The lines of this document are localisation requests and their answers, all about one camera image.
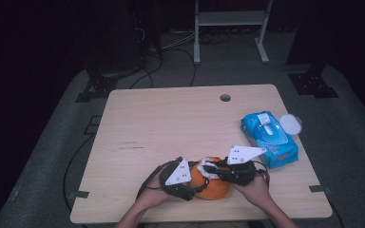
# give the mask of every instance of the robotic hand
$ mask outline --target robotic hand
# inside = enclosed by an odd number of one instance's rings
[[[208,161],[202,167],[207,173],[218,175],[222,181],[242,186],[250,183],[254,179],[256,173],[260,173],[266,178],[266,182],[269,186],[269,174],[266,166],[259,162],[263,165],[264,170],[257,170],[254,162],[258,161],[251,161],[264,152],[266,152],[264,148],[233,146],[229,156],[224,160]],[[203,185],[200,187],[190,188],[185,185],[186,182],[191,181],[190,167],[197,163],[197,161],[192,162],[179,157],[174,161],[168,161],[159,165],[142,184],[137,197],[139,197],[147,187],[148,182],[162,171],[159,178],[161,181],[161,188],[164,192],[187,201],[192,200],[195,194],[205,189],[209,183],[209,179],[205,178]]]

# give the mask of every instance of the person's forearm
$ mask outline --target person's forearm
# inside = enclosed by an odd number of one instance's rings
[[[277,228],[298,228],[298,226],[275,204],[271,203],[261,210]]]
[[[138,204],[133,204],[114,228],[136,227],[146,211],[147,209],[143,209]]]

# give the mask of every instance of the shelf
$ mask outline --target shelf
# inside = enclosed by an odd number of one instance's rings
[[[264,10],[200,12],[199,26],[262,25]]]

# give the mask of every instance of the human arm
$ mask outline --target human arm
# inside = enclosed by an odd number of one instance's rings
[[[269,193],[266,180],[262,175],[256,175],[254,180],[246,186],[232,184],[245,198],[261,209],[277,228],[298,227],[275,203]]]
[[[166,194],[160,186],[158,174],[147,184],[145,190],[115,225],[115,228],[136,227],[148,209],[174,198],[173,196]]]

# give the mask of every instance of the dark background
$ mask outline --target dark background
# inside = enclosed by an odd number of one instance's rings
[[[92,2],[0,0],[0,208],[86,59],[132,68],[144,57],[134,28],[152,29],[145,38],[150,42],[156,30],[194,25],[193,0],[157,0],[156,9],[147,5],[150,1]],[[264,5],[201,0],[201,6],[252,10]],[[365,0],[275,0],[268,30],[291,29],[298,33],[287,64],[335,67],[365,104]]]

